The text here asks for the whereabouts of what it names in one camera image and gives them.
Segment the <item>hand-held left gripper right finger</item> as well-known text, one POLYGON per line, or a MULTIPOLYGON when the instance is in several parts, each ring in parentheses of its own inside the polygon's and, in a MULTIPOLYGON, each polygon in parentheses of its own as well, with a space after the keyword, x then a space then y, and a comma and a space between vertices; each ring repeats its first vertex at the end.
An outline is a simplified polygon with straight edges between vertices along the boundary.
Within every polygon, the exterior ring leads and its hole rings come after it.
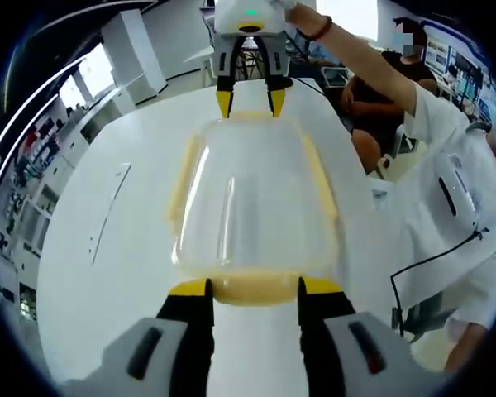
POLYGON ((437 396, 440 372, 424 369, 408 343, 370 313, 357 313, 330 280, 301 277, 300 348, 311 396, 437 396))

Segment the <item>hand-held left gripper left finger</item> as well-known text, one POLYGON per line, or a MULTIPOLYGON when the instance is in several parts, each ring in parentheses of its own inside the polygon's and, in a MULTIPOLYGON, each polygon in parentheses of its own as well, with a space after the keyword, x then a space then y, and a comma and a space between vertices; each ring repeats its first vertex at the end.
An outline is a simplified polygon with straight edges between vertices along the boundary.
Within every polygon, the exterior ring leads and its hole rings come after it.
POLYGON ((214 353, 210 279, 180 283, 153 318, 103 350, 98 368, 64 384, 65 396, 205 396, 214 353))

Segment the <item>person's right hand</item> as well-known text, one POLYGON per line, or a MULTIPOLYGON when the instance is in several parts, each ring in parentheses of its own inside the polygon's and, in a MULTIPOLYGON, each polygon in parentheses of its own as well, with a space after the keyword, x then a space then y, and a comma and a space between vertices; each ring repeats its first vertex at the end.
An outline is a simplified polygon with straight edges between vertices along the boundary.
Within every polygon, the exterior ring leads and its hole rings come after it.
POLYGON ((326 18, 311 7, 298 1, 282 1, 285 19, 306 36, 315 36, 324 26, 326 18))

